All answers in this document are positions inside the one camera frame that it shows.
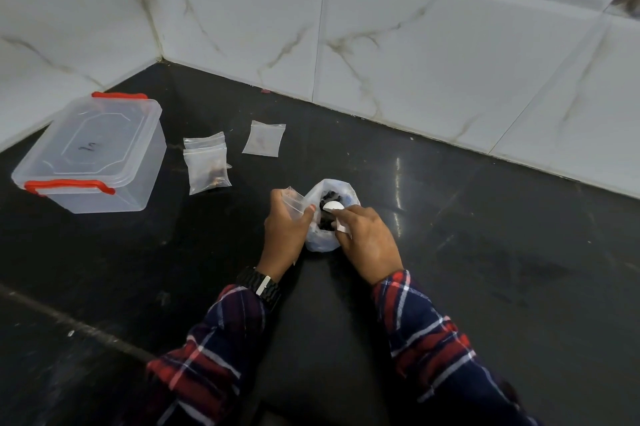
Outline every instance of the plaid sleeve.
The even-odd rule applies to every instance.
[[[467,336],[416,289],[409,271],[375,285],[373,299],[396,371],[415,387],[418,402],[440,397],[492,424],[540,424],[524,413],[507,383],[477,362]]]
[[[235,404],[258,338],[266,308],[244,286],[229,285],[194,326],[181,349],[147,364],[177,398],[181,408],[203,425],[224,418]]]

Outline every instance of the red handle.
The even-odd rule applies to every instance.
[[[106,99],[148,99],[146,94],[127,94],[126,92],[92,92],[92,98]]]
[[[98,188],[105,194],[115,195],[115,188],[107,187],[104,182],[100,180],[29,180],[24,182],[24,189],[32,194],[40,195],[38,193],[39,188],[60,188],[60,187],[76,187],[76,188]]]

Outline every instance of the black countertop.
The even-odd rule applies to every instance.
[[[39,133],[0,155],[2,424],[109,424],[140,354],[55,313],[142,355],[180,346],[257,262],[269,190],[323,178],[377,209],[405,267],[533,414],[640,423],[640,202],[183,66],[114,90],[163,107],[168,149],[144,211],[73,215],[15,187]],[[241,154],[252,119],[286,123],[278,158]],[[188,196],[182,138],[221,130],[233,187]],[[236,420],[266,404],[304,423],[406,423],[369,290],[342,253],[304,252],[283,285]]]

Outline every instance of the black contents in bag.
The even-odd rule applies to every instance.
[[[318,224],[318,229],[322,231],[335,230],[331,227],[331,223],[335,220],[335,217],[331,212],[323,210],[327,202],[334,201],[342,203],[342,197],[332,190],[329,190],[326,195],[320,199],[320,224]]]

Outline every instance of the person's right hand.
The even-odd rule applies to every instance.
[[[340,231],[335,236],[351,264],[370,285],[404,269],[396,241],[375,210],[352,205],[332,210],[332,214],[349,226],[351,236]]]

